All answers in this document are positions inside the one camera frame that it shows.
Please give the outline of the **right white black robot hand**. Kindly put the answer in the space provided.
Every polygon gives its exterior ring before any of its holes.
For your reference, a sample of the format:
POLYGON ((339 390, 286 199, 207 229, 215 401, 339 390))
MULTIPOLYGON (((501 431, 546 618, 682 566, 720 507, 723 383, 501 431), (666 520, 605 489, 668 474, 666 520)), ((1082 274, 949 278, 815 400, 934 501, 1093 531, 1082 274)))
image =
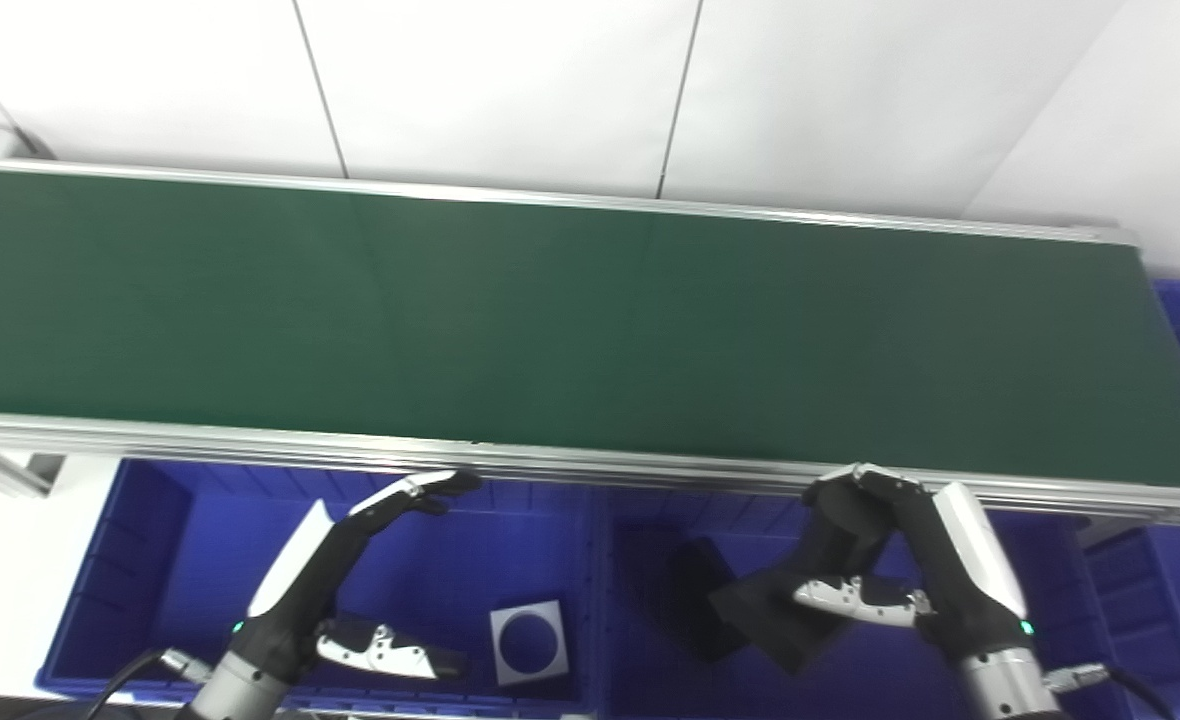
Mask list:
POLYGON ((799 606, 861 623, 914 628, 948 662, 969 670, 1037 670, 1025 597, 986 510, 964 483, 930 489, 872 462, 822 474, 815 491, 843 489, 881 516, 881 537, 902 534, 922 587, 854 572, 815 575, 796 587, 799 606))

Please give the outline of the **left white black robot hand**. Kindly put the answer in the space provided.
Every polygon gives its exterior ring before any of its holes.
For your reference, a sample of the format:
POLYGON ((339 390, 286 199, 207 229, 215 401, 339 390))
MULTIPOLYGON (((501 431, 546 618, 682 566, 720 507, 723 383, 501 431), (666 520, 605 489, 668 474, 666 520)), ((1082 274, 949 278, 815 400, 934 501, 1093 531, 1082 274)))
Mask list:
POLYGON ((320 661, 362 673, 454 680, 468 670, 466 653, 425 644, 385 623, 337 618, 337 591, 356 568, 371 538, 407 512, 442 515, 442 498, 481 487, 466 470, 406 474, 333 518, 317 500, 266 572, 232 652, 257 670, 288 685, 320 661))

